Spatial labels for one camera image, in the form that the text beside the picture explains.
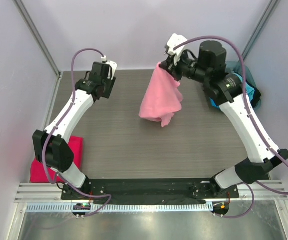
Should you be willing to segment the light pink t shirt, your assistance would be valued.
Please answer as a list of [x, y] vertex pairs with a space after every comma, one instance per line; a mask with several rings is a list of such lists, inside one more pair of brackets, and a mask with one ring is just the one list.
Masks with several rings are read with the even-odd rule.
[[160, 67], [159, 62], [140, 105], [139, 117], [160, 122], [163, 128], [169, 125], [175, 113], [182, 110], [184, 98], [179, 91], [180, 85], [180, 82]]

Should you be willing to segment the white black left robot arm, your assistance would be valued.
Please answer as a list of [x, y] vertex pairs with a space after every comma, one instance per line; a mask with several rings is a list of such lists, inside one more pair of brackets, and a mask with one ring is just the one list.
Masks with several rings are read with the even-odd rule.
[[110, 97], [117, 67], [117, 63], [110, 60], [94, 62], [88, 78], [76, 83], [75, 91], [55, 120], [32, 136], [36, 160], [86, 194], [90, 192], [89, 179], [74, 163], [69, 140], [86, 111], [100, 98]]

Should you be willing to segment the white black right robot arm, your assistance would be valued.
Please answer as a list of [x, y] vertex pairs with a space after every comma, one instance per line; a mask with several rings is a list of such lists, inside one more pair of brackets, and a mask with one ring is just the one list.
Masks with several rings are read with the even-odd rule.
[[[247, 158], [235, 166], [214, 175], [210, 188], [214, 195], [240, 184], [252, 184], [262, 179], [282, 161], [288, 159], [288, 150], [279, 148], [268, 136], [252, 108], [246, 109], [249, 97], [243, 95], [239, 75], [227, 71], [227, 51], [218, 41], [200, 44], [198, 57], [183, 44], [187, 39], [174, 34], [167, 42], [168, 58], [160, 63], [176, 81], [183, 77], [202, 83], [204, 93], [219, 106], [238, 133], [247, 152]], [[257, 130], [266, 138], [263, 141]]]

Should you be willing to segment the teal plastic basket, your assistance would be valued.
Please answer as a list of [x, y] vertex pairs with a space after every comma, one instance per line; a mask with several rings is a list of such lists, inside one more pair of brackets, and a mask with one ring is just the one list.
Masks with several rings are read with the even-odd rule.
[[[242, 76], [242, 67], [241, 67], [241, 64], [236, 62], [236, 61], [228, 61], [226, 63], [226, 71], [228, 73], [237, 73], [239, 74], [240, 76]], [[251, 73], [251, 71], [249, 70], [249, 68], [247, 66], [245, 66], [245, 75], [246, 75], [246, 83], [248, 83], [249, 85], [251, 85], [252, 87], [257, 88], [257, 85], [255, 83], [255, 80], [253, 78], [253, 75]], [[262, 97], [261, 97], [261, 100], [259, 102], [259, 104], [257, 105], [256, 108], [253, 108], [254, 110], [257, 110], [261, 107], [261, 104], [262, 104]]]

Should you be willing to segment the blue t shirt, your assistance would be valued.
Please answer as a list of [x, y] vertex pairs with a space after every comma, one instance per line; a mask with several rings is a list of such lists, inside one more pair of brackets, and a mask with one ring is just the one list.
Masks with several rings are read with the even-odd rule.
[[214, 107], [218, 110], [220, 109], [220, 107], [215, 103], [215, 101], [212, 98], [210, 98], [209, 101], [210, 101], [210, 104], [212, 107]]

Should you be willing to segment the cyan t shirt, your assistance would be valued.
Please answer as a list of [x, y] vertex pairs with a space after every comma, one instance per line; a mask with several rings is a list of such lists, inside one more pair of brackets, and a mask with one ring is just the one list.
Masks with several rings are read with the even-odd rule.
[[[240, 81], [243, 83], [243, 78], [241, 75], [239, 75], [238, 73], [235, 73], [235, 72], [233, 74], [236, 75], [240, 79]], [[254, 99], [255, 92], [256, 92], [255, 88], [253, 86], [249, 85], [248, 83], [246, 83], [245, 89], [246, 89], [246, 93], [249, 97], [249, 100], [252, 101]]]

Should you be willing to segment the black t shirt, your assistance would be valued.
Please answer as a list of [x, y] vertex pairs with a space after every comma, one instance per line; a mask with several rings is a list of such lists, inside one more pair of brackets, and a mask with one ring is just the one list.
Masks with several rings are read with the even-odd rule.
[[253, 108], [256, 108], [257, 105], [259, 104], [260, 100], [261, 100], [261, 92], [257, 89], [257, 88], [254, 88], [254, 92], [253, 92], [253, 98], [252, 100], [250, 101], [251, 103], [251, 106]]

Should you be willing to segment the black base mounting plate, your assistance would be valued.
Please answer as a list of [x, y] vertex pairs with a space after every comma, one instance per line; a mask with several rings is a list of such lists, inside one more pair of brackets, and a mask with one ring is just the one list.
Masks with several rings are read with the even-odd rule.
[[159, 205], [197, 203], [204, 199], [237, 199], [237, 186], [216, 189], [207, 178], [86, 179], [84, 194], [112, 196], [112, 205]]

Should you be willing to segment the magenta folded t shirt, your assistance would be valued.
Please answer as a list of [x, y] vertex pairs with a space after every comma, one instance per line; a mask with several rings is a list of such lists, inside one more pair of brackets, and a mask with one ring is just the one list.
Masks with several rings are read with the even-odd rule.
[[[71, 136], [69, 139], [68, 146], [74, 154], [73, 162], [80, 170], [83, 161], [83, 148], [84, 139], [78, 136]], [[48, 183], [49, 180], [46, 176], [43, 164], [37, 161], [35, 158], [30, 167], [30, 182], [31, 183]]]

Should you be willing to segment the right aluminium corner post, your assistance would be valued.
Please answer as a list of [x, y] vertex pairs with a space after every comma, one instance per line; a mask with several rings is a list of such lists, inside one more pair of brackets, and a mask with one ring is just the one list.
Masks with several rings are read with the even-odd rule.
[[280, 4], [281, 0], [270, 0], [268, 5], [266, 6], [264, 12], [262, 13], [258, 23], [254, 31], [252, 32], [243, 52], [242, 57], [245, 61], [248, 56], [250, 55], [253, 47], [255, 46], [256, 42], [259, 40], [261, 34], [263, 33], [267, 23], [269, 22], [270, 18], [273, 16], [275, 10], [277, 9], [278, 5]]

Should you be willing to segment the aluminium corner post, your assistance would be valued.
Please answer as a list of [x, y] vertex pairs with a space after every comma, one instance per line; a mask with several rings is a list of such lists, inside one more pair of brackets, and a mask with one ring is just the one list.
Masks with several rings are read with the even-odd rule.
[[33, 19], [31, 18], [26, 6], [24, 5], [22, 0], [13, 0], [14, 5], [16, 6], [18, 12], [22, 16], [25, 24], [27, 25], [29, 31], [31, 32], [33, 38], [35, 39], [38, 47], [42, 51], [44, 57], [46, 58], [48, 64], [50, 65], [51, 69], [55, 73], [55, 75], [60, 78], [61, 77], [61, 71], [57, 67], [49, 49], [47, 48], [41, 34], [39, 33]]
[[256, 42], [259, 40], [261, 34], [263, 33], [267, 23], [269, 22], [270, 18], [273, 16], [275, 10], [277, 9], [278, 5], [280, 4], [281, 0], [270, 0], [268, 5], [266, 6], [264, 12], [262, 13], [258, 23], [254, 31], [252, 32], [243, 52], [242, 57], [245, 61], [248, 56], [250, 55], [253, 47], [255, 46]]

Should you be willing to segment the left aluminium corner post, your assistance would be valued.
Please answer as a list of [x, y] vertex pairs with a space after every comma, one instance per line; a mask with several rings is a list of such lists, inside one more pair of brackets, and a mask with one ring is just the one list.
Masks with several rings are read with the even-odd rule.
[[35, 39], [38, 47], [42, 51], [44, 57], [46, 58], [48, 64], [50, 65], [51, 69], [55, 73], [55, 75], [60, 78], [61, 77], [61, 71], [57, 67], [49, 49], [47, 48], [41, 34], [39, 33], [33, 19], [31, 18], [26, 6], [24, 5], [22, 0], [13, 0], [14, 5], [16, 6], [18, 12], [22, 16], [25, 24], [27, 25], [29, 31], [31, 32], [33, 38]]

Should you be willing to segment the aluminium frame rail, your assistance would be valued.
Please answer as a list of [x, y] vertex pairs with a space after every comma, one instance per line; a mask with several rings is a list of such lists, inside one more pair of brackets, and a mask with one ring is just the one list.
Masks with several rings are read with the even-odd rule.
[[[263, 180], [262, 183], [276, 191], [285, 192], [284, 185], [280, 180]], [[257, 201], [288, 200], [288, 196], [271, 192], [257, 183], [250, 185]], [[238, 187], [239, 198], [231, 201], [251, 201], [252, 195], [249, 188], [241, 184]], [[15, 195], [15, 203], [55, 203], [61, 200], [62, 191], [56, 185], [50, 183], [20, 183]]]

